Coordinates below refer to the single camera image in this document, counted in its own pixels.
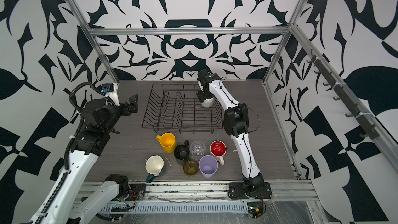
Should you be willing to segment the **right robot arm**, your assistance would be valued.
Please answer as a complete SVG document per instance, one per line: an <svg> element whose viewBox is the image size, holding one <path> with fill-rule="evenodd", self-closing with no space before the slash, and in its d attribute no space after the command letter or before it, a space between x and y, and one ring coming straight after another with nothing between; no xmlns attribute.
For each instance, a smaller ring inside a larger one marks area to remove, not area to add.
<svg viewBox="0 0 398 224"><path fill-rule="evenodd" d="M258 168L249 141L249 108L240 103L224 86L221 77L207 70L198 73L200 90L197 97L205 108L212 107L217 100L224 110L223 127L235 144L241 163L243 188L247 196L253 197L265 186L263 175Z"/></svg>

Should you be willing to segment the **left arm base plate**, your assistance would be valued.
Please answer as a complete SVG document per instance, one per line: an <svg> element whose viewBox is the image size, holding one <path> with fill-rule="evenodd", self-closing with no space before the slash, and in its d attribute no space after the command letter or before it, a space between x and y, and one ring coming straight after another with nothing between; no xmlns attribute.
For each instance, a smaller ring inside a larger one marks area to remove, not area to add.
<svg viewBox="0 0 398 224"><path fill-rule="evenodd" d="M146 186L145 183L133 183L129 184L128 191L123 196L125 201L136 201L145 197L146 195Z"/></svg>

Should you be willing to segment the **white ceramic mug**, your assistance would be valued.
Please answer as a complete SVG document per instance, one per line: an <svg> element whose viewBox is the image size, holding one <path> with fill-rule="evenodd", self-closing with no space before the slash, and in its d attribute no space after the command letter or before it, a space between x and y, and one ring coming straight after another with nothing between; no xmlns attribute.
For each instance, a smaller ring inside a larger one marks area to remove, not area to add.
<svg viewBox="0 0 398 224"><path fill-rule="evenodd" d="M213 98L211 98L211 99L205 99L202 103L201 103L201 105L204 107L204 108L210 108L210 107L212 107L213 106L213 104L214 104L214 97Z"/></svg>

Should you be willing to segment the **yellow mug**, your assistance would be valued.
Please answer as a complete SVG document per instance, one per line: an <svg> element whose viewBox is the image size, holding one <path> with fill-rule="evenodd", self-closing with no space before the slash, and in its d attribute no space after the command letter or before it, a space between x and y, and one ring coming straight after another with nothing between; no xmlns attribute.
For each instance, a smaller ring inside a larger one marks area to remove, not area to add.
<svg viewBox="0 0 398 224"><path fill-rule="evenodd" d="M173 153L177 147L176 137L173 133L165 133L156 136L157 141L161 144L166 153Z"/></svg>

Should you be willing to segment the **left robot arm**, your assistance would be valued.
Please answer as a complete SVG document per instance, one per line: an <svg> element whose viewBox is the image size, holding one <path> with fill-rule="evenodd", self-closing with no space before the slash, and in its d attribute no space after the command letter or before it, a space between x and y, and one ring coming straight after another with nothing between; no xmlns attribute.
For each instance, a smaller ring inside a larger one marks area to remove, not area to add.
<svg viewBox="0 0 398 224"><path fill-rule="evenodd" d="M42 206L31 217L31 224L87 224L113 199L123 199L129 191L127 176L111 174L100 188L73 209L75 199L94 164L116 133L122 116L138 111L138 94L121 103L118 84L96 87L91 82L77 85L69 102L80 115L80 122L64 152L64 167Z"/></svg>

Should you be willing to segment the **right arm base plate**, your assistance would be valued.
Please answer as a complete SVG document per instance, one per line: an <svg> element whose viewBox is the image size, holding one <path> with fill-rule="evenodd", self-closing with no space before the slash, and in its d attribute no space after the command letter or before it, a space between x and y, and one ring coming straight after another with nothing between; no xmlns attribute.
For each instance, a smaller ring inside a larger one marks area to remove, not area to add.
<svg viewBox="0 0 398 224"><path fill-rule="evenodd" d="M260 187L252 189L244 182L229 183L228 197L231 199L270 199L272 194L268 182L264 182Z"/></svg>

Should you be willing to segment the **green mug cream inside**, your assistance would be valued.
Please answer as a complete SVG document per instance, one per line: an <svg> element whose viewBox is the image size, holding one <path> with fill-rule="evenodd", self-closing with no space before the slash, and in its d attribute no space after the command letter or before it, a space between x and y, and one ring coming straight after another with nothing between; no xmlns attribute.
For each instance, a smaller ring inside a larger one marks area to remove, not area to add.
<svg viewBox="0 0 398 224"><path fill-rule="evenodd" d="M163 167L164 160L161 156L155 155L149 157L145 164L145 169L148 173L146 183L153 182L153 180L161 174Z"/></svg>

